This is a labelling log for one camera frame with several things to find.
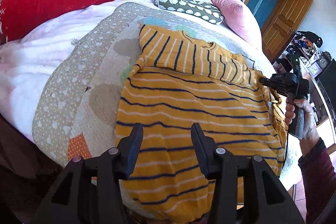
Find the floor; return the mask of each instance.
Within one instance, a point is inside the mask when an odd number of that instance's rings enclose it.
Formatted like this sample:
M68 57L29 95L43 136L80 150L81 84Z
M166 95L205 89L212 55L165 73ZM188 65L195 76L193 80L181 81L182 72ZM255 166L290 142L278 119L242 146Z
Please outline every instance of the floor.
M330 155L331 162L333 167L336 169L336 152ZM303 180L296 185L296 192L295 192L295 204L299 209L303 219L306 219L306 197L305 197L305 188L303 186Z

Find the orange patch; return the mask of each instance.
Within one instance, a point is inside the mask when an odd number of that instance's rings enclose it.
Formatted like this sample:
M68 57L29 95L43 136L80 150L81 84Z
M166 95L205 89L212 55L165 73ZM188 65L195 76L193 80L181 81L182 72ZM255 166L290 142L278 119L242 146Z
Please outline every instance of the orange patch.
M77 155L82 156L84 159L92 158L83 133L69 140L68 161Z

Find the shirt sleeve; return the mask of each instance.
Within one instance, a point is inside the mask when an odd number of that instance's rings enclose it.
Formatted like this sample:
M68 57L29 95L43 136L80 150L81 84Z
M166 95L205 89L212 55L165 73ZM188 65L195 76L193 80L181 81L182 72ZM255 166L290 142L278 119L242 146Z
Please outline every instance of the shirt sleeve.
M336 190L336 174L327 148L319 142L299 159L306 196L306 223L312 224L328 204Z

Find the pink pillow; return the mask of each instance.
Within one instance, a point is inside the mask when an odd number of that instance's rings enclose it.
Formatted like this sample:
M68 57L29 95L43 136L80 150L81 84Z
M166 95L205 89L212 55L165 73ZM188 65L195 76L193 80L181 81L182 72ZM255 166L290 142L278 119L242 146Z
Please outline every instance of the pink pillow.
M211 0L225 17L226 24L242 39L263 50L258 22L250 9L240 0Z

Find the striped sweater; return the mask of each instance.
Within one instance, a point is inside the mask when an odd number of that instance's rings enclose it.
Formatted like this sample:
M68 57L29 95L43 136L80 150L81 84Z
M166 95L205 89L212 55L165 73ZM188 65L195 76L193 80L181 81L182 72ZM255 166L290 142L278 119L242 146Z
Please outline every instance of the striped sweater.
M144 137L129 195L159 219L187 223L209 212L215 181L200 172L190 137L194 122L235 155L259 154L276 175L286 125L280 96L258 83L262 73L241 55L184 31L141 25L142 48L119 102L117 142L140 122ZM273 102L273 122L266 102ZM238 181L243 202L243 181Z

